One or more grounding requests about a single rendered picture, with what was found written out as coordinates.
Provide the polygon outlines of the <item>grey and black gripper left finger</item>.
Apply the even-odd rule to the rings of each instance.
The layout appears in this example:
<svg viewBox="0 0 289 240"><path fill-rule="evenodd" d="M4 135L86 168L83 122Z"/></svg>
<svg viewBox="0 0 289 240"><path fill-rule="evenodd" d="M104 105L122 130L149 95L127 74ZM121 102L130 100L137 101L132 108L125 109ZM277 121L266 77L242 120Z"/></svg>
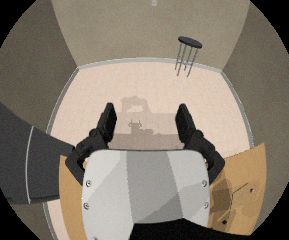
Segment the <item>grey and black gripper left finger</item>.
<svg viewBox="0 0 289 240"><path fill-rule="evenodd" d="M65 160L65 165L82 187L85 172L83 162L92 152L109 148L107 144L113 139L117 121L114 105L107 103L101 116L96 128L89 131L89 136L79 142Z"/></svg>

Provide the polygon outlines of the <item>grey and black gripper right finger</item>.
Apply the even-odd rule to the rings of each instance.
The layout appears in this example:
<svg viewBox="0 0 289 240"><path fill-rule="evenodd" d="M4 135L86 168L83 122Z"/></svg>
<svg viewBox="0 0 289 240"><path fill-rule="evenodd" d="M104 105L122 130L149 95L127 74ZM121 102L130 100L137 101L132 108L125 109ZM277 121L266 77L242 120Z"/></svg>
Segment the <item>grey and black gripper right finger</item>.
<svg viewBox="0 0 289 240"><path fill-rule="evenodd" d="M179 140L184 143L183 149L192 149L200 152L208 163L209 185L217 178L225 166L225 160L216 151L215 146L204 138L201 130L196 129L192 116L186 104L180 104L175 122L179 135Z"/></svg>

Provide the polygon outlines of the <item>brown mat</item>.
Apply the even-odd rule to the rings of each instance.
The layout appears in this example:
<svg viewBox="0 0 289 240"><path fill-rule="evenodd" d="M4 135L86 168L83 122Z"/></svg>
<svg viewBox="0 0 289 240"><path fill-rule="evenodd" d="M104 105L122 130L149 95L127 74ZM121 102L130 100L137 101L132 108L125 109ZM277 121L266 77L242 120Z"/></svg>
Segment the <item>brown mat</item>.
<svg viewBox="0 0 289 240"><path fill-rule="evenodd" d="M246 206L249 182L232 194L232 201L228 219Z"/></svg>

